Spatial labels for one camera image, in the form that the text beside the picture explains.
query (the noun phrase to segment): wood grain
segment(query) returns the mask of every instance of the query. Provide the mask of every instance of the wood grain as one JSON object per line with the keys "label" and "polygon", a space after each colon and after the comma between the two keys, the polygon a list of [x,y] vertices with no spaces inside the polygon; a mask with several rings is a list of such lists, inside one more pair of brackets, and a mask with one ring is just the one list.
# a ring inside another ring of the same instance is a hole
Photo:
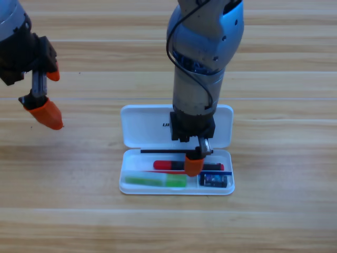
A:
{"label": "wood grain", "polygon": [[227,197],[118,189],[121,108],[172,102],[176,0],[21,3],[57,49],[64,128],[23,110],[30,74],[0,88],[0,252],[337,252],[335,0],[245,1],[220,100],[235,113]]}
{"label": "wood grain", "polygon": [[[3,98],[25,95],[31,75],[1,90]],[[51,98],[171,99],[173,72],[62,72],[61,80],[49,82]],[[222,99],[334,99],[337,72],[230,72],[223,81]]]}

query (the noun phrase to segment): white plastic case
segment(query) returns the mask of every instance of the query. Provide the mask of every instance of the white plastic case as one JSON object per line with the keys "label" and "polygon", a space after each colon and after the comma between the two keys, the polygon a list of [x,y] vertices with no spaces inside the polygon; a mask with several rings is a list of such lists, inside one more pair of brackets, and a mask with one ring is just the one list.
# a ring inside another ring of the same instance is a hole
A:
{"label": "white plastic case", "polygon": [[[172,194],[172,195],[228,195],[235,189],[234,174],[228,176],[227,188],[213,188],[199,185],[199,178],[187,177],[187,186],[154,187],[129,184],[123,180],[124,171],[150,171],[156,160],[184,161],[185,154],[141,153],[141,149],[195,149],[199,145],[197,137],[190,142],[171,140],[170,112],[172,105],[127,105],[121,110],[124,144],[130,149],[124,153],[120,176],[120,190],[125,194]],[[214,115],[214,137],[209,139],[212,155],[205,163],[221,163],[225,171],[233,172],[231,155],[223,148],[231,143],[233,127],[233,109],[227,105],[218,105]]]}

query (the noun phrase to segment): red pen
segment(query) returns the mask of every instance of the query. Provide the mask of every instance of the red pen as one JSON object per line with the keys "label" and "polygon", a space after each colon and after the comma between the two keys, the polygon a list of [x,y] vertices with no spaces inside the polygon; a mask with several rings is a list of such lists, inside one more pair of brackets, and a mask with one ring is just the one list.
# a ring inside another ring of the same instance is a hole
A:
{"label": "red pen", "polygon": [[[144,172],[152,172],[152,173],[165,173],[165,174],[174,174],[174,175],[186,175],[185,171],[180,170],[146,170]],[[211,174],[211,175],[223,175],[223,176],[232,176],[233,173],[231,171],[202,171],[201,174]]]}
{"label": "red pen", "polygon": [[[155,170],[184,170],[184,162],[182,161],[155,161],[153,163],[153,168]],[[224,171],[225,166],[221,163],[205,163],[202,169],[213,170],[213,171]]]}

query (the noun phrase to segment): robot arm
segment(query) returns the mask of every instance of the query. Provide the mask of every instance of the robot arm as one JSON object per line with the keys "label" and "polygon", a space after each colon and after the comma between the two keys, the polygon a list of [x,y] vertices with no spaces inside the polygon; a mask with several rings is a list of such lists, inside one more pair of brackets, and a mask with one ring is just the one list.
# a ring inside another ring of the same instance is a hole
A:
{"label": "robot arm", "polygon": [[56,52],[47,37],[31,33],[32,22],[18,0],[0,0],[0,78],[13,85],[33,71],[32,89],[19,98],[23,107],[41,124],[63,127],[56,105],[47,98],[47,78],[58,81]]}
{"label": "robot arm", "polygon": [[244,31],[242,0],[178,0],[167,29],[166,50],[175,65],[172,140],[198,137],[200,147],[186,154],[185,171],[196,176],[211,154],[213,114],[225,68]]}

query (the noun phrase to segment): red marker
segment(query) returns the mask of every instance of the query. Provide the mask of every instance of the red marker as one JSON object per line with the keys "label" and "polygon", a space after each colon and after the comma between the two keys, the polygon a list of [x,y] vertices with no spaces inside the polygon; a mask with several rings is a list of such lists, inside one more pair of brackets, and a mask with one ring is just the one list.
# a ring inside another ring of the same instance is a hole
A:
{"label": "red marker", "polygon": [[[184,170],[184,162],[155,161],[153,163],[153,168],[155,170]],[[205,163],[202,170],[224,171],[225,166],[221,163]]]}

